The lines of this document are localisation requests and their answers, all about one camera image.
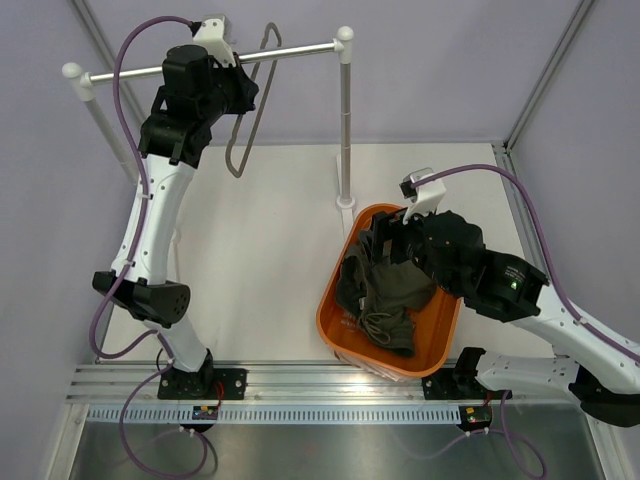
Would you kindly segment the dark green shorts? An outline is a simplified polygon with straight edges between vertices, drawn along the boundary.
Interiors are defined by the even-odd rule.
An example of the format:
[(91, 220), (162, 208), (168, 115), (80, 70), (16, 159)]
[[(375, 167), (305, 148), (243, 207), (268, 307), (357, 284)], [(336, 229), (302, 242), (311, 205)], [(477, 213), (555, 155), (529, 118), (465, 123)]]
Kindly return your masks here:
[(357, 321), (375, 345), (401, 356), (415, 353), (409, 312), (422, 310), (434, 297), (436, 283), (412, 262), (392, 264), (371, 258), (371, 233), (361, 231), (340, 266), (335, 301)]

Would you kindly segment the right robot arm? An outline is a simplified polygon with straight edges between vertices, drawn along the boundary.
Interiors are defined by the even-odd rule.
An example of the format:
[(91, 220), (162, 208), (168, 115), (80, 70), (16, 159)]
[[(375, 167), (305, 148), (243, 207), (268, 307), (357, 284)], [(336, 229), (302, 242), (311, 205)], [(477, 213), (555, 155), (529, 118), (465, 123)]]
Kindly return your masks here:
[(360, 233), (375, 260), (410, 262), (478, 315), (527, 330), (559, 348), (552, 358), (524, 358), (466, 347), (456, 365), (435, 374), (427, 395), (480, 399), (511, 391), (564, 396), (617, 427), (639, 423), (639, 348), (607, 338), (597, 321), (575, 319), (558, 289), (521, 257), (486, 248), (480, 227), (451, 212), (376, 213)]

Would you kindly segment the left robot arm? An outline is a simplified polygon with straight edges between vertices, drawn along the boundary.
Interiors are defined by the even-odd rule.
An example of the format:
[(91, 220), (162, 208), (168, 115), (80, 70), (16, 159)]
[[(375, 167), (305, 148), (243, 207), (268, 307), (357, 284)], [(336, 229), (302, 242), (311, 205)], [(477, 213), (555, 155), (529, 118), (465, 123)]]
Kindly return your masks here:
[(216, 390), (211, 352), (199, 340), (187, 309), (190, 288), (168, 278), (177, 215), (211, 127), (224, 115), (254, 110), (259, 88), (237, 56), (219, 60), (204, 47), (168, 51), (149, 117), (141, 126), (138, 177), (122, 251), (93, 288), (163, 340), (170, 368), (161, 374), (161, 399), (203, 399)]

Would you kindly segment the white rack base foot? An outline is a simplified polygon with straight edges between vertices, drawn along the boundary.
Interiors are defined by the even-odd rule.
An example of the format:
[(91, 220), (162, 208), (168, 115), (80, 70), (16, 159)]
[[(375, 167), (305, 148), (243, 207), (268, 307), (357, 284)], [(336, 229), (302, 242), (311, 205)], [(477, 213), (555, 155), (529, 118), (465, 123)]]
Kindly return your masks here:
[(338, 180), (338, 195), (336, 206), (341, 211), (353, 211), (356, 200), (352, 195), (351, 161), (344, 160), (340, 154), (336, 156), (336, 172)]

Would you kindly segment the orange plastic tub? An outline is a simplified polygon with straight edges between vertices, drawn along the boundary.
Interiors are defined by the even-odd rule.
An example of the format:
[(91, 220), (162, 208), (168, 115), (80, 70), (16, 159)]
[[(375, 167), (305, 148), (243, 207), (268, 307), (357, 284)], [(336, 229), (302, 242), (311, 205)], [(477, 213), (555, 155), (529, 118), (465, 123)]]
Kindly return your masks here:
[(420, 311), (409, 312), (414, 325), (411, 357), (375, 345), (356, 319), (335, 301), (344, 255), (338, 256), (316, 311), (316, 327), (327, 348), (340, 361), (396, 382), (432, 375), (444, 366), (456, 329), (461, 301), (438, 289)]

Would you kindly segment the silver clothes rack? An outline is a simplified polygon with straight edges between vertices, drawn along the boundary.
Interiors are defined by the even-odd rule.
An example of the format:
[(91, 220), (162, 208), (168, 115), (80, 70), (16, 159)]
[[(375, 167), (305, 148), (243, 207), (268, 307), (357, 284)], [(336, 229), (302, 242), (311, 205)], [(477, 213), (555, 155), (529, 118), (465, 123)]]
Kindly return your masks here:
[[(334, 53), (340, 63), (340, 155), (351, 161), (351, 65), (353, 57), (354, 32), (348, 26), (338, 29), (336, 37), (329, 42), (295, 46), (276, 47), (271, 50), (260, 50), (244, 53), (238, 61), (244, 64), (259, 64), (266, 61), (280, 61), (288, 58)], [(62, 75), (70, 82), (78, 98), (88, 108), (94, 122), (107, 141), (116, 160), (131, 181), (137, 180), (135, 161), (127, 153), (117, 138), (113, 128), (106, 119), (98, 104), (94, 87), (114, 80), (112, 73), (90, 74), (76, 63), (66, 63), (62, 67)]]

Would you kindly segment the aluminium mounting rail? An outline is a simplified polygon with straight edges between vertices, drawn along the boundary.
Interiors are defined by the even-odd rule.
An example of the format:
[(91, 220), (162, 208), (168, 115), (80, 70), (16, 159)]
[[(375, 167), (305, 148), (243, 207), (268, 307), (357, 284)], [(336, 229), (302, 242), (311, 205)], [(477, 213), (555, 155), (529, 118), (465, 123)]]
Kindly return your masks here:
[[(425, 379), (394, 382), (336, 362), (219, 362), (217, 381), (225, 401), (271, 403), (410, 403), (458, 401), (447, 365)], [(104, 362), (75, 368), (66, 394), (69, 403), (118, 403), (158, 372), (153, 362)]]

